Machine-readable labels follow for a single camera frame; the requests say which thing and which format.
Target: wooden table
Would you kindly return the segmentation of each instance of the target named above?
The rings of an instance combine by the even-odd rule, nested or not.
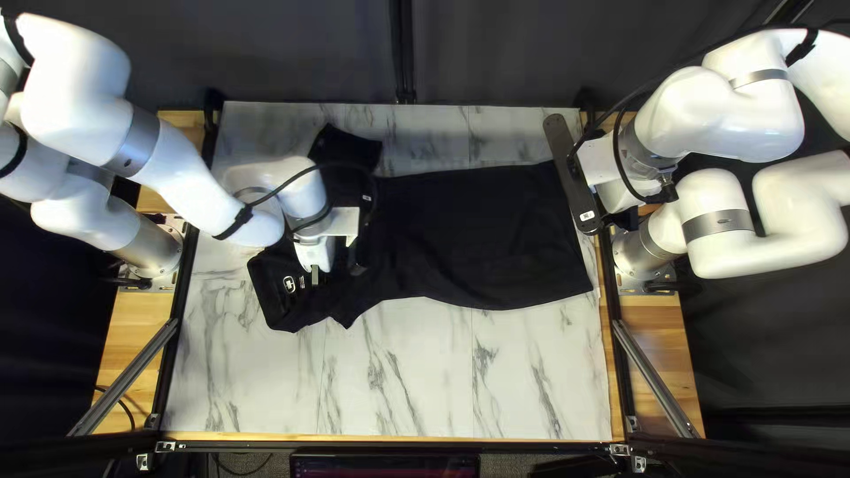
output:
[[[626,115],[626,121],[633,115]],[[203,141],[203,117],[199,111],[161,111],[159,117],[183,130],[195,146],[200,149]],[[613,121],[603,124],[609,131]],[[173,210],[153,191],[142,188],[137,209],[143,213],[171,213]],[[602,275],[602,265],[597,245],[597,267]],[[109,333],[106,338],[103,359],[100,364],[98,384],[108,386],[129,364],[133,357],[147,344],[150,337],[165,323],[171,311],[172,294],[123,293],[116,296]],[[677,295],[673,296],[624,296],[620,298],[623,319],[628,323],[644,353],[652,361],[672,394],[683,410],[705,435],[702,428],[700,404],[694,385],[688,342],[685,337],[682,311]],[[602,324],[605,358],[608,364],[609,395],[611,403],[611,429],[614,441],[624,439],[621,420],[620,399],[614,369],[613,342],[609,327],[608,309],[604,295],[599,308]],[[160,356],[145,369],[125,395],[133,412],[137,427],[150,413]],[[675,435],[667,422],[655,397],[643,381],[637,369],[631,366],[632,391],[638,421],[644,431],[657,435]],[[128,431],[129,422],[124,411],[116,406],[100,424],[95,433]],[[167,432],[175,440],[262,440],[262,441],[471,441],[461,438],[392,437],[392,436],[347,436],[347,435],[292,435],[268,433],[224,433],[224,432]]]

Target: dark backdrop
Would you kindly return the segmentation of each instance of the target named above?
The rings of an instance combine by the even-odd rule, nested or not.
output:
[[[415,0],[416,92],[425,103],[572,105],[585,87],[606,106],[689,52],[760,24],[780,3]],[[207,87],[235,100],[388,103],[395,96],[384,0],[8,0],[3,8],[70,21],[115,41],[133,62],[128,97],[150,110],[198,107]],[[850,16],[847,2],[815,0],[802,21],[839,16]],[[795,156],[844,145],[804,105],[807,136]],[[716,161],[690,157],[683,171]],[[721,163],[746,189],[763,167]],[[6,202],[0,219],[13,264],[0,282],[3,404],[32,433],[61,434],[88,404],[111,291],[82,267],[99,252],[40,231]],[[680,269],[688,273],[686,260]],[[752,413],[742,407],[829,405],[836,411],[830,423],[846,420],[848,269],[845,252],[774,274],[695,279],[705,290],[683,294],[683,310],[709,436],[799,441],[815,430],[820,442],[841,442],[813,429],[816,419],[788,425],[796,418],[740,417]],[[37,356],[40,348],[47,355]]]

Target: marble surface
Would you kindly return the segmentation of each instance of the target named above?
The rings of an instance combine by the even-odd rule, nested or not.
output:
[[[225,105],[213,174],[305,155],[331,122],[383,141],[379,173],[550,159],[542,121],[576,110],[493,106]],[[608,379],[596,290],[522,310],[384,301],[348,330],[270,330],[246,262],[259,249],[201,234],[164,426],[168,430],[606,441]]]

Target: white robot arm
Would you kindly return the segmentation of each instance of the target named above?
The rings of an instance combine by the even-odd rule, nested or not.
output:
[[[200,230],[243,246],[274,244],[283,236],[284,220],[293,227],[329,208],[318,171],[304,175],[276,195],[277,209],[272,202],[248,207],[243,201],[256,197],[245,196],[243,201],[234,198],[216,182],[179,130],[123,98],[130,62],[114,43],[78,26],[34,14],[20,15],[12,26],[15,31],[0,32],[0,113],[6,111],[25,68],[21,57],[31,55],[34,60],[29,76],[23,92],[14,95],[11,115],[12,121],[34,140],[30,141],[26,160],[12,165],[18,170],[6,180],[0,179],[0,192],[33,202],[33,219],[42,228],[121,256],[116,251],[138,242],[133,238],[150,229],[139,224],[148,225],[150,221],[109,196],[113,174],[149,186]],[[17,46],[15,37],[22,39]],[[13,160],[19,143],[15,131],[5,129],[0,139],[5,138],[8,147],[0,156],[0,166]],[[66,173],[68,156],[91,168],[77,166],[76,172]],[[236,171],[230,175],[235,178],[231,185],[240,181],[247,184],[231,192],[264,185],[274,189],[313,165],[307,158],[291,157],[266,164],[264,170],[248,169],[253,175]],[[95,177],[109,178],[110,182],[99,182]],[[328,212],[327,220],[296,234],[300,240],[296,244],[298,257],[306,270],[316,265],[329,271],[334,236],[356,236],[359,210],[334,208]],[[148,242],[170,239],[153,230],[148,232],[144,236]]]
[[[795,48],[809,51],[787,65]],[[850,140],[848,62],[850,38],[807,29],[759,31],[710,52],[702,66],[668,77],[619,132],[626,176],[648,195],[660,190],[659,178],[690,152],[747,162],[790,155],[804,131],[795,86]],[[613,152],[606,154],[612,134],[585,143],[579,159],[606,209],[618,212],[642,202],[626,190]],[[842,151],[763,169],[753,181],[766,233],[759,237],[730,172],[691,173],[676,185],[677,201],[653,213],[638,234],[617,238],[615,262],[624,273],[648,280],[684,253],[704,278],[828,259],[847,244],[840,207],[850,204],[849,191],[850,160]]]
[[[20,118],[39,143],[158,192],[198,229],[219,235],[245,206],[216,183],[195,147],[168,122],[128,103],[130,62],[109,40],[58,20],[22,14],[15,22],[35,59]],[[255,211],[228,239],[268,246],[279,219]]]

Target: shirt logo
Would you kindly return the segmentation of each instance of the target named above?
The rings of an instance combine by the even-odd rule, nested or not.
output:
[[[284,277],[283,287],[286,289],[286,293],[295,293],[295,279],[292,276]]]

